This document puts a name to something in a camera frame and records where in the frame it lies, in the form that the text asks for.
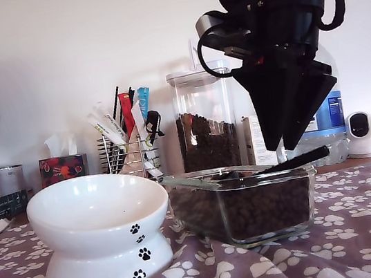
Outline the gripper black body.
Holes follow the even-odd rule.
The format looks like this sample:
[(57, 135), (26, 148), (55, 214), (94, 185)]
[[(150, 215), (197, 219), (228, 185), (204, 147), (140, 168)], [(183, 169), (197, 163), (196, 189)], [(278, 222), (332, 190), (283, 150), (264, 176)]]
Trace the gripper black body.
[(257, 82), (285, 80), (302, 74), (330, 73), (316, 61), (318, 20), (324, 0), (245, 0), (250, 5), (249, 30), (263, 62), (255, 67)]

